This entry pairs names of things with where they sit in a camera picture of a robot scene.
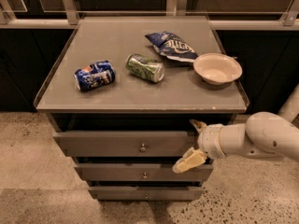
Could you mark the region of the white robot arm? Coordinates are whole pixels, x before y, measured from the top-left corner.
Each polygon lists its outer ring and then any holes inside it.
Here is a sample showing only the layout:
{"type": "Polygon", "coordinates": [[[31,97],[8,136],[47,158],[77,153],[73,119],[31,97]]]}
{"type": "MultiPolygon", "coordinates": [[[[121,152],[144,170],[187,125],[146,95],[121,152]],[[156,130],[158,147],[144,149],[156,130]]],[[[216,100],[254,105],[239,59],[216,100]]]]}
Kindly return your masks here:
{"type": "Polygon", "coordinates": [[[231,155],[249,159],[275,160],[289,158],[299,161],[299,129],[292,122],[299,114],[297,85],[278,114],[258,112],[245,123],[206,125],[191,119],[199,136],[198,148],[189,148],[174,164],[174,173],[184,173],[212,160],[231,155]]]}

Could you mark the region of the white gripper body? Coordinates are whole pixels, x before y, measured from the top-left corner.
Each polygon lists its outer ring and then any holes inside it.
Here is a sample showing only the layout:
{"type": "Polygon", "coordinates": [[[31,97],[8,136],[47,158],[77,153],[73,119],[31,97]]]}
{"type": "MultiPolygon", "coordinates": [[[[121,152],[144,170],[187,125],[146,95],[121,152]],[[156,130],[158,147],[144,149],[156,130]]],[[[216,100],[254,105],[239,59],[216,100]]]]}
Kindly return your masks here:
{"type": "Polygon", "coordinates": [[[212,160],[225,157],[220,141],[222,128],[221,124],[208,125],[199,133],[198,146],[212,160]]]}

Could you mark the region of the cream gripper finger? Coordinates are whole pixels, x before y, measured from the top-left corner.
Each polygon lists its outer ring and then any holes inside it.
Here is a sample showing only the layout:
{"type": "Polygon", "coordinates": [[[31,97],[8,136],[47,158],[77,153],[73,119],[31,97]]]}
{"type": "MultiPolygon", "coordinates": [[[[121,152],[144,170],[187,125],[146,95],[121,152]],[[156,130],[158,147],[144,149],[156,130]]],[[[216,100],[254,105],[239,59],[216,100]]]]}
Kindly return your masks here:
{"type": "Polygon", "coordinates": [[[190,124],[199,133],[201,133],[205,129],[205,127],[206,127],[206,124],[203,121],[196,120],[196,119],[190,119],[190,124]]]}
{"type": "Polygon", "coordinates": [[[184,173],[206,162],[207,156],[201,149],[189,148],[184,155],[173,165],[176,174],[184,173]]]}

